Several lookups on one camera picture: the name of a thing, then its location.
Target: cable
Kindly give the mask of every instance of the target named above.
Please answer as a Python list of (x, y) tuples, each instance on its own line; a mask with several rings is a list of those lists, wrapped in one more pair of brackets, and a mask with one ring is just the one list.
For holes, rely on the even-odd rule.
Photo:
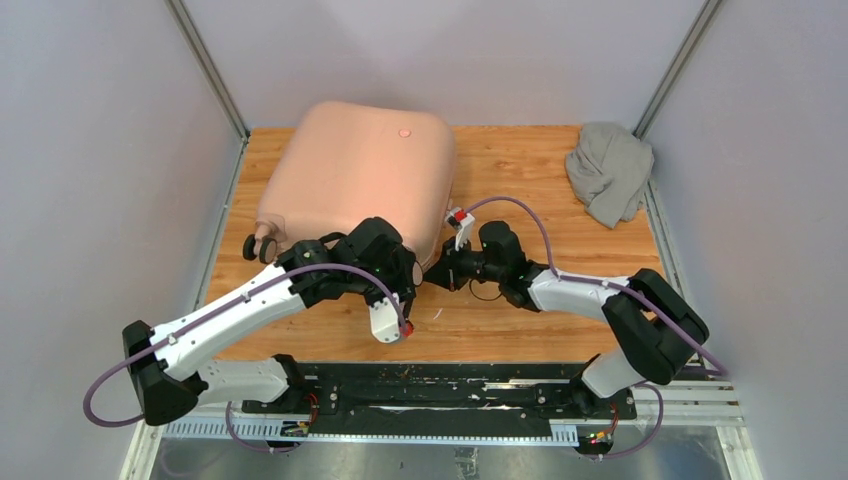
[(617, 283), (609, 282), (609, 281), (598, 279), (598, 278), (586, 278), (586, 277), (578, 277), (578, 276), (575, 276), (575, 275), (566, 275), (566, 274), (560, 275), (559, 278), (561, 280), (567, 280), (567, 281), (570, 281), (570, 282), (588, 283), (588, 284), (591, 284), (591, 285), (599, 285), (599, 286), (602, 286), (602, 287), (612, 287), (612, 288), (614, 288), (618, 291), (621, 291), (621, 292), (626, 293), (627, 295), (630, 295), (631, 298), (633, 298), (634, 300), (637, 300), (639, 303), (644, 305), (648, 310), (653, 312), (657, 316), (657, 318), (662, 320), (662, 322), (665, 323), (668, 326), (668, 328), (670, 328), (672, 331), (674, 331), (674, 333), (676, 333), (677, 336), (679, 336), (684, 342), (686, 342), (687, 345), (692, 347), (696, 352), (701, 354), (701, 356), (703, 356), (704, 358), (709, 360), (710, 363), (715, 365), (719, 375), (722, 375), (722, 376), (727, 375), (727, 368), (724, 366), (724, 364), (722, 364), (717, 358), (715, 358), (712, 353), (708, 352), (706, 349), (704, 349), (704, 347), (699, 345), (698, 342), (696, 342), (694, 338), (690, 337), (689, 334), (686, 333), (682, 328), (680, 328), (679, 325), (674, 323), (674, 320), (672, 320), (671, 317), (666, 315), (665, 312), (663, 312), (659, 307), (654, 305), (654, 303), (651, 302), (650, 300), (648, 300), (648, 298), (645, 297), (645, 295), (643, 295), (641, 292), (637, 292), (636, 290), (633, 290), (632, 288), (624, 286), (624, 285), (619, 285)]
[(476, 298), (477, 300), (482, 300), (484, 302), (494, 302), (495, 300), (503, 297), (503, 292), (499, 293), (498, 296), (494, 298), (483, 298), (477, 295), (476, 293), (474, 293), (474, 282), (480, 283), (480, 281), (476, 278), (471, 279), (471, 281), (468, 282), (468, 291), (471, 292), (471, 295), (473, 295), (474, 298)]
[(696, 352), (701, 354), (701, 356), (703, 356), (704, 358), (709, 360), (709, 362), (712, 363), (716, 367), (716, 369), (718, 370), (720, 375), (722, 375), (722, 376), (727, 375), (728, 370), (724, 366), (724, 364), (722, 364), (720, 361), (718, 361), (718, 359), (715, 358), (710, 352), (705, 350), (704, 347), (699, 345), (698, 342), (695, 341), (695, 339), (693, 339), (691, 336), (689, 336), (688, 333), (686, 333), (682, 328), (680, 328), (676, 323), (674, 323), (674, 321), (671, 318), (669, 318), (669, 316), (666, 315), (665, 312), (660, 310), (659, 307), (654, 305), (650, 300), (648, 300), (640, 292), (637, 292), (636, 290), (633, 290), (630, 287), (627, 287), (627, 286), (624, 286), (624, 285), (619, 285), (617, 283), (609, 282), (609, 281), (606, 281), (606, 280), (578, 277), (578, 276), (567, 275), (567, 274), (560, 275), (559, 273), (557, 273), (556, 267), (554, 266), (554, 255), (553, 255), (553, 250), (551, 248), (551, 239), (548, 236), (548, 232), (547, 232), (547, 230), (545, 230), (544, 225), (542, 225), (542, 221), (541, 221), (541, 219), (539, 219), (539, 216), (536, 215), (536, 213), (533, 212), (533, 210), (531, 210), (530, 207), (528, 207), (521, 200), (518, 200), (518, 199), (513, 198), (513, 197), (508, 197), (508, 196), (495, 196), (495, 197), (490, 197), (490, 198), (480, 200), (479, 202), (477, 202), (477, 203), (471, 205), (470, 207), (466, 208), (465, 211), (470, 213), (471, 211), (473, 211), (473, 210), (475, 210), (475, 209), (477, 209), (477, 208), (479, 208), (479, 207), (481, 207), (481, 206), (483, 206), (487, 203), (498, 201), (498, 200), (512, 202), (512, 203), (520, 206), (525, 211), (527, 211), (528, 214), (530, 214), (530, 216), (533, 218), (533, 221), (535, 221), (536, 225), (539, 226), (539, 231), (542, 233), (542, 239), (545, 241), (545, 252), (548, 256), (548, 267), (550, 268), (551, 273), (553, 273), (555, 277), (559, 278), (560, 280), (567, 280), (567, 281), (571, 281), (571, 282), (587, 283), (587, 284), (591, 284), (591, 285), (600, 285), (600, 286), (603, 286), (603, 287), (612, 287), (616, 290), (619, 290), (621, 292), (626, 293), (631, 298), (635, 299), (636, 301), (638, 301), (639, 303), (644, 305), (648, 310), (652, 311), (657, 316), (657, 318), (659, 318), (663, 323), (665, 323), (672, 331), (674, 331), (674, 333), (676, 333), (678, 336), (680, 336), (680, 338), (684, 342), (686, 342), (687, 345), (689, 345)]
[(241, 439), (241, 437), (238, 436), (238, 434), (236, 434), (236, 429), (233, 426), (232, 409), (233, 409), (233, 402), (227, 402), (227, 408), (224, 410), (224, 422), (227, 424), (227, 433), (230, 435), (230, 438), (232, 438), (233, 441), (235, 441), (236, 443), (238, 443), (242, 447), (244, 447), (248, 450), (252, 450), (254, 452), (259, 452), (259, 453), (286, 453), (286, 452), (291, 452), (292, 450), (294, 450), (295, 448), (300, 446), (299, 443), (296, 443), (294, 446), (291, 446), (291, 447), (279, 447), (279, 448), (266, 447), (266, 448), (262, 448), (262, 447), (253, 446), (253, 445), (245, 442), (244, 440)]
[(527, 212), (531, 218), (533, 218), (533, 221), (536, 222), (536, 226), (539, 227), (539, 231), (542, 232), (542, 239), (545, 240), (545, 253), (548, 255), (548, 267), (550, 267), (551, 272), (554, 274), (554, 276), (556, 276), (557, 271), (554, 267), (554, 253), (551, 249), (551, 239), (550, 237), (548, 237), (548, 231), (545, 230), (545, 226), (542, 224), (542, 219), (539, 218), (539, 216), (536, 215), (536, 212), (534, 212), (530, 207), (528, 207), (526, 203), (522, 202), (517, 198), (508, 197), (506, 195), (497, 195), (494, 197), (484, 198), (483, 200), (480, 200), (479, 202), (472, 204), (470, 207), (466, 208), (465, 211), (467, 213), (471, 213), (487, 203), (496, 202), (499, 200), (502, 200), (504, 202), (512, 202), (518, 205), (519, 207), (523, 208), (524, 211)]
[(626, 457), (627, 455), (631, 455), (633, 453), (636, 453), (639, 450), (642, 450), (643, 448), (648, 446), (648, 444), (651, 443), (651, 441), (653, 441), (654, 437), (656, 437), (657, 434), (660, 433), (660, 427), (662, 426), (662, 419), (663, 419), (663, 415), (665, 413), (664, 408), (663, 408), (662, 393), (660, 393), (660, 390), (657, 387), (655, 387), (653, 385), (649, 385), (645, 382), (640, 382), (640, 383), (637, 383), (636, 385), (633, 385), (633, 386), (639, 387), (639, 388), (647, 388), (648, 390), (652, 390), (657, 395), (657, 401), (659, 402), (659, 411), (657, 412), (657, 423), (654, 425), (654, 429), (651, 430), (651, 433), (649, 433), (645, 438), (643, 438), (642, 441), (639, 442), (635, 447), (630, 447), (627, 450), (624, 450), (622, 452), (609, 453), (609, 454), (606, 454), (606, 455), (585, 455), (586, 457), (589, 457), (593, 460), (598, 460), (598, 461), (606, 459), (606, 458), (613, 459), (613, 458)]
[(615, 404), (615, 402), (611, 403), (610, 406), (613, 410), (612, 425), (595, 434), (596, 439), (604, 438), (604, 436), (606, 435), (611, 435), (613, 432), (615, 432), (616, 427), (618, 427), (618, 406)]
[[(374, 275), (371, 275), (370, 273), (366, 272), (365, 270), (362, 270), (362, 269), (359, 269), (359, 268), (356, 268), (356, 267), (352, 267), (350, 265), (342, 265), (342, 264), (339, 264), (339, 263), (319, 263), (319, 264), (316, 264), (316, 265), (307, 265), (305, 267), (298, 267), (298, 268), (295, 268), (294, 270), (292, 270), (290, 272), (283, 272), (279, 276), (274, 277), (274, 278), (266, 281), (265, 283), (257, 285), (256, 287), (248, 290), (247, 293), (248, 293), (248, 296), (252, 297), (252, 296), (254, 296), (258, 293), (261, 293), (261, 292), (273, 287), (274, 285), (276, 285), (276, 284), (278, 284), (278, 283), (280, 283), (280, 282), (282, 282), (282, 281), (284, 281), (288, 278), (294, 277), (296, 275), (301, 275), (301, 274), (304, 274), (304, 273), (315, 272), (315, 271), (324, 271), (324, 270), (331, 270), (331, 271), (335, 270), (335, 271), (353, 273), (355, 275), (359, 275), (360, 277), (363, 277), (366, 280), (372, 282), (374, 285), (377, 286), (377, 288), (380, 289), (380, 291), (383, 292), (383, 294), (386, 296), (386, 299), (388, 299), (389, 303), (391, 303), (392, 307), (394, 307), (395, 311), (398, 314), (398, 324), (400, 325), (401, 330), (403, 330), (406, 327), (406, 318), (404, 318), (404, 316), (403, 316), (403, 310), (401, 309), (397, 300), (395, 300), (395, 297), (392, 294), (392, 292), (389, 291), (388, 287), (386, 287), (386, 285), (383, 282), (381, 282), (380, 279), (378, 279)], [(173, 335), (172, 335), (173, 338), (178, 339), (178, 338), (182, 337), (186, 333), (194, 330), (195, 328), (203, 325), (204, 323), (208, 322), (209, 320), (212, 320), (213, 318), (217, 317), (218, 315), (226, 312), (227, 310), (235, 307), (236, 305), (238, 305), (238, 304), (240, 304), (244, 301), (245, 301), (244, 297), (236, 297), (236, 298), (230, 300), (229, 302), (221, 305), (220, 307), (212, 310), (211, 312), (209, 312), (205, 315), (202, 315), (197, 320), (195, 320), (195, 321), (189, 323), (188, 325), (180, 328), (179, 330), (177, 330), (176, 332), (173, 333)], [(144, 414), (139, 414), (139, 415), (136, 415), (135, 417), (128, 418), (128, 419), (125, 419), (125, 420), (104, 420), (104, 419), (98, 417), (94, 413), (94, 411), (92, 410), (91, 400), (94, 398), (94, 394), (97, 392), (97, 390), (100, 388), (100, 386), (103, 385), (103, 383), (106, 380), (108, 380), (110, 377), (112, 377), (113, 375), (115, 375), (119, 371), (127, 368), (128, 366), (134, 364), (135, 362), (141, 360), (142, 358), (150, 355), (151, 353), (155, 352), (156, 350), (159, 350), (160, 348), (164, 347), (167, 344), (168, 344), (168, 338), (164, 338), (164, 339), (154, 343), (153, 345), (150, 345), (149, 347), (141, 350), (140, 352), (138, 352), (134, 355), (131, 355), (130, 357), (127, 357), (123, 361), (118, 362), (112, 368), (106, 370), (102, 375), (97, 377), (97, 379), (94, 381), (94, 383), (92, 383), (91, 386), (88, 387), (88, 390), (85, 392), (85, 396), (83, 397), (82, 409), (83, 409), (83, 413), (85, 414), (85, 417), (91, 423), (93, 423), (97, 426), (106, 427), (106, 428), (125, 427), (127, 425), (132, 425), (132, 424), (138, 422), (139, 420), (143, 419)]]

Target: towel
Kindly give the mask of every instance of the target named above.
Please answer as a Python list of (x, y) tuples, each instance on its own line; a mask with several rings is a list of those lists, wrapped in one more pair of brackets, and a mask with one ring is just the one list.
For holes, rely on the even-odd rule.
[(577, 148), (565, 157), (574, 195), (609, 228), (633, 220), (653, 165), (651, 146), (614, 123), (583, 126)]

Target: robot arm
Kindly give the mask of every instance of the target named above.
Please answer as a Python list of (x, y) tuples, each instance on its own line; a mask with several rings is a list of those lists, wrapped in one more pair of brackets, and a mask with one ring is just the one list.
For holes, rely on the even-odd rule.
[[(329, 241), (336, 241), (331, 248)], [(335, 270), (319, 268), (335, 264)], [(237, 400), (272, 402), (303, 379), (291, 357), (277, 355), (262, 362), (212, 360), (224, 348), (268, 323), (298, 313), (346, 292), (365, 297), (371, 332), (378, 341), (394, 343), (412, 333), (399, 322), (385, 294), (345, 266), (364, 270), (383, 282), (404, 317), (415, 297), (415, 255), (400, 235), (380, 218), (363, 221), (349, 235), (332, 240), (304, 240), (277, 261), (223, 297), (171, 322), (150, 328), (142, 321), (123, 331), (127, 357), (163, 340), (167, 344), (129, 367), (145, 421), (161, 425), (198, 405)], [(286, 272), (308, 270), (289, 278)], [(189, 325), (189, 331), (180, 331)]]
[(471, 280), (497, 282), (500, 292), (515, 307), (534, 312), (572, 312), (609, 324), (619, 347), (598, 355), (571, 379), (565, 403), (591, 411), (602, 399), (649, 380), (668, 384), (694, 354), (694, 350), (666, 324), (649, 320), (630, 295), (613, 288), (635, 290), (659, 306), (698, 344), (709, 330), (698, 315), (655, 271), (642, 269), (632, 277), (593, 277), (554, 272), (548, 265), (527, 260), (518, 237), (502, 221), (480, 228), (482, 251), (472, 251), (468, 231), (474, 219), (454, 210), (447, 222), (458, 232), (442, 246), (439, 261), (424, 280), (449, 290)]

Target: wooden platform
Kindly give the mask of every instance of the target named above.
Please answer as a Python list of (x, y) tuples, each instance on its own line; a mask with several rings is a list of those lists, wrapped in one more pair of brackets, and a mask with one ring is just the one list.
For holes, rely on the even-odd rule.
[[(579, 127), (456, 127), (459, 162), (454, 205), (492, 195), (511, 195), (530, 205), (545, 223), (560, 269), (593, 275), (629, 275), (641, 267), (661, 270), (645, 212), (609, 230), (585, 213), (565, 174), (565, 154), (576, 145)], [(265, 183), (292, 129), (256, 129), (235, 192), (207, 301), (238, 287), (263, 265), (241, 258), (253, 232)], [(545, 261), (544, 243), (519, 207), (497, 202), (475, 211), (478, 224), (507, 221), (529, 258)], [(448, 238), (452, 230), (445, 229)], [(473, 239), (476, 248), (476, 237)], [(492, 284), (475, 293), (496, 295)], [(300, 361), (583, 362), (615, 345), (600, 322), (566, 313), (532, 313), (500, 299), (483, 302), (468, 292), (450, 293), (424, 284), (410, 319), (415, 333), (384, 345), (370, 333), (359, 296), (324, 302), (255, 332), (224, 351), (228, 360), (261, 360), (287, 353)]]

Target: purple cable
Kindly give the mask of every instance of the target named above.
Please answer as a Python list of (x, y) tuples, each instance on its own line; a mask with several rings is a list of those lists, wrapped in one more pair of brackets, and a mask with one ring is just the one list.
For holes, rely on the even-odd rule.
[(158, 455), (159, 461), (157, 462), (157, 465), (159, 465), (159, 468), (161, 468), (162, 471), (165, 472), (165, 474), (168, 475), (171, 478), (193, 477), (195, 474), (198, 474), (198, 473), (206, 470), (207, 468), (211, 467), (215, 462), (220, 460), (224, 456), (224, 454), (227, 453), (227, 451), (228, 451), (228, 450), (221, 450), (220, 452), (218, 452), (217, 455), (212, 457), (212, 460), (204, 463), (203, 465), (201, 465), (198, 468), (195, 468), (194, 470), (189, 470), (187, 472), (177, 472), (177, 471), (171, 470), (171, 467), (168, 466), (168, 462), (165, 460), (165, 455), (167, 455), (167, 453), (168, 453), (168, 449), (166, 448), (167, 446), (168, 446), (168, 443), (163, 443), (162, 446), (160, 447), (161, 450), (159, 451), (159, 455)]
[(674, 321), (671, 318), (669, 318), (669, 316), (666, 315), (665, 312), (660, 310), (659, 307), (654, 305), (650, 300), (648, 300), (644, 295), (637, 292), (636, 290), (633, 290), (632, 288), (626, 287), (624, 285), (619, 285), (617, 283), (612, 283), (612, 282), (605, 282), (603, 280), (598, 280), (598, 279), (594, 279), (594, 278), (584, 278), (584, 277), (578, 277), (578, 276), (573, 276), (573, 275), (566, 275), (566, 274), (560, 275), (560, 274), (558, 274), (556, 267), (554, 267), (554, 254), (553, 254), (553, 250), (551, 249), (551, 239), (550, 239), (550, 237), (548, 237), (548, 232), (545, 230), (545, 227), (542, 225), (542, 221), (539, 219), (539, 216), (536, 215), (536, 213), (533, 212), (533, 210), (531, 210), (530, 207), (528, 207), (521, 200), (518, 200), (518, 199), (513, 198), (513, 197), (507, 197), (507, 196), (500, 196), (499, 195), (499, 196), (490, 197), (490, 198), (480, 200), (479, 202), (477, 202), (477, 203), (471, 205), (470, 207), (466, 208), (465, 211), (468, 212), (468, 213), (471, 213), (471, 211), (477, 209), (478, 207), (481, 207), (481, 206), (483, 206), (487, 203), (494, 202), (494, 201), (497, 201), (497, 200), (512, 202), (512, 203), (520, 206), (521, 208), (526, 210), (527, 213), (530, 214), (530, 216), (533, 218), (533, 221), (535, 221), (536, 225), (539, 226), (539, 231), (542, 232), (542, 239), (545, 241), (545, 252), (547, 253), (547, 256), (548, 256), (548, 266), (551, 269), (551, 273), (553, 273), (555, 277), (557, 277), (561, 280), (568, 280), (568, 281), (571, 281), (571, 282), (588, 283), (588, 284), (591, 284), (591, 285), (601, 285), (601, 286), (606, 286), (606, 287), (612, 287), (616, 290), (619, 290), (621, 292), (626, 293), (627, 295), (629, 295), (630, 297), (632, 297), (633, 299), (637, 300), (639, 303), (644, 305), (648, 310), (654, 312), (654, 314), (657, 316), (657, 318), (662, 320), (662, 322), (665, 323), (672, 331), (674, 331), (674, 333), (679, 335), (680, 338), (684, 342), (686, 342), (687, 345), (689, 345), (696, 352), (701, 354), (701, 356), (703, 356), (704, 358), (709, 360), (710, 363), (712, 363), (718, 369), (718, 375), (720, 375), (720, 376), (727, 375), (727, 368), (724, 366), (724, 364), (722, 364), (720, 361), (718, 361), (718, 359), (715, 358), (710, 352), (705, 350), (704, 347), (699, 345), (698, 342), (696, 342), (695, 339), (690, 337), (689, 334), (687, 334), (682, 328), (677, 326), (677, 324), (674, 323)]
[(654, 429), (651, 430), (651, 433), (649, 433), (645, 438), (643, 438), (642, 441), (639, 442), (639, 444), (636, 445), (635, 447), (630, 447), (627, 450), (624, 450), (622, 452), (609, 453), (607, 455), (586, 455), (586, 457), (589, 457), (593, 460), (603, 460), (603, 459), (606, 459), (606, 458), (614, 459), (614, 458), (626, 457), (627, 455), (636, 453), (639, 450), (642, 450), (643, 448), (647, 447), (648, 444), (651, 443), (654, 440), (654, 437), (656, 437), (657, 434), (660, 433), (660, 427), (662, 426), (662, 418), (663, 418), (663, 414), (664, 414), (662, 393), (660, 393), (660, 391), (657, 387), (655, 387), (653, 385), (648, 385), (647, 383), (644, 383), (644, 382), (637, 383), (636, 385), (633, 385), (633, 386), (634, 387), (640, 387), (640, 388), (647, 388), (648, 390), (652, 390), (655, 394), (657, 394), (657, 401), (660, 402), (660, 406), (659, 406), (659, 411), (657, 412), (657, 423), (654, 425)]
[(545, 253), (548, 255), (548, 267), (550, 267), (551, 273), (553, 273), (554, 276), (557, 276), (557, 271), (554, 267), (554, 252), (551, 249), (551, 239), (550, 237), (548, 237), (548, 231), (545, 230), (545, 226), (542, 224), (542, 219), (539, 218), (539, 216), (536, 215), (536, 212), (534, 212), (530, 207), (528, 207), (526, 203), (522, 202), (517, 198), (507, 197), (505, 195), (498, 195), (495, 197), (484, 198), (483, 200), (480, 200), (479, 202), (466, 208), (465, 211), (467, 213), (471, 213), (487, 203), (496, 202), (498, 200), (502, 200), (504, 202), (511, 202), (518, 205), (519, 207), (523, 208), (524, 211), (527, 212), (531, 218), (533, 218), (533, 221), (536, 222), (536, 226), (539, 227), (539, 231), (542, 232), (542, 239), (545, 241)]
[[(336, 270), (336, 271), (353, 273), (355, 275), (359, 275), (360, 277), (363, 277), (366, 280), (374, 283), (374, 285), (376, 285), (377, 288), (379, 288), (380, 291), (383, 292), (383, 294), (389, 300), (389, 303), (392, 304), (392, 307), (394, 307), (395, 311), (397, 312), (397, 314), (398, 314), (398, 324), (400, 325), (401, 330), (403, 330), (404, 327), (406, 327), (406, 318), (404, 318), (404, 316), (403, 316), (403, 310), (400, 308), (400, 305), (398, 304), (397, 300), (395, 300), (395, 297), (394, 297), (394, 295), (392, 295), (392, 292), (389, 291), (389, 288), (386, 287), (386, 285), (383, 282), (381, 282), (380, 279), (375, 277), (374, 275), (371, 275), (370, 273), (366, 272), (365, 270), (362, 270), (362, 269), (356, 268), (356, 267), (352, 267), (350, 265), (343, 265), (343, 264), (340, 264), (340, 263), (319, 263), (319, 264), (316, 264), (316, 265), (307, 265), (305, 267), (295, 268), (294, 270), (292, 270), (290, 272), (283, 272), (281, 275), (274, 277), (274, 278), (266, 281), (265, 283), (261, 283), (261, 284), (257, 285), (256, 287), (248, 290), (248, 294), (249, 294), (249, 296), (254, 296), (254, 295), (256, 295), (260, 292), (263, 292), (263, 291), (273, 287), (274, 285), (276, 285), (276, 284), (278, 284), (278, 283), (280, 283), (280, 282), (282, 282), (282, 281), (284, 281), (288, 278), (294, 277), (296, 275), (301, 275), (301, 274), (304, 274), (304, 273), (315, 272), (315, 271), (323, 271), (323, 270)], [(197, 320), (195, 320), (195, 321), (189, 323), (188, 325), (180, 328), (179, 330), (177, 330), (176, 332), (173, 333), (173, 337), (174, 338), (182, 337), (183, 335), (190, 332), (191, 330), (194, 330), (195, 328), (203, 325), (204, 323), (208, 322), (209, 320), (212, 320), (213, 318), (217, 317), (218, 315), (224, 313), (225, 311), (235, 307), (236, 305), (238, 305), (242, 302), (244, 302), (243, 297), (237, 297), (237, 298), (230, 300), (229, 302), (219, 306), (218, 308), (212, 310), (211, 312), (199, 317)], [(113, 375), (115, 375), (119, 371), (127, 368), (129, 365), (132, 365), (133, 363), (141, 360), (142, 358), (146, 357), (147, 355), (150, 355), (151, 353), (155, 352), (156, 350), (159, 350), (160, 348), (164, 347), (167, 344), (168, 344), (168, 339), (164, 338), (164, 339), (154, 343), (153, 345), (150, 345), (149, 347), (141, 350), (140, 352), (136, 353), (135, 355), (132, 355), (132, 356), (124, 359), (123, 361), (118, 362), (115, 366), (113, 366), (109, 370), (106, 370), (106, 372), (104, 372), (102, 375), (97, 377), (97, 380), (95, 380), (94, 383), (92, 383), (91, 386), (88, 387), (88, 390), (85, 392), (85, 396), (83, 397), (82, 410), (83, 410), (83, 413), (85, 414), (85, 417), (91, 423), (93, 423), (97, 426), (106, 427), (106, 428), (125, 427), (127, 425), (132, 425), (132, 424), (138, 422), (139, 420), (143, 419), (144, 414), (139, 414), (139, 415), (137, 415), (133, 418), (128, 418), (126, 420), (104, 420), (104, 419), (98, 417), (94, 413), (94, 411), (91, 409), (91, 400), (92, 400), (92, 398), (94, 398), (95, 392), (97, 392), (97, 390), (100, 388), (100, 386), (103, 385), (103, 383), (106, 380), (108, 380), (110, 377), (112, 377)]]
[(262, 447), (253, 446), (253, 445), (245, 442), (244, 440), (242, 440), (238, 436), (238, 434), (236, 434), (236, 429), (233, 426), (233, 418), (231, 416), (232, 409), (233, 409), (233, 402), (227, 402), (227, 409), (224, 410), (224, 422), (226, 422), (226, 424), (227, 424), (227, 433), (230, 434), (230, 438), (232, 438), (236, 443), (238, 443), (242, 447), (244, 447), (248, 450), (253, 450), (254, 452), (259, 452), (259, 453), (286, 453), (286, 452), (291, 452), (292, 450), (294, 450), (295, 448), (300, 446), (300, 444), (298, 443), (298, 444), (295, 444), (293, 447), (279, 447), (279, 448), (266, 447), (266, 448), (262, 448)]

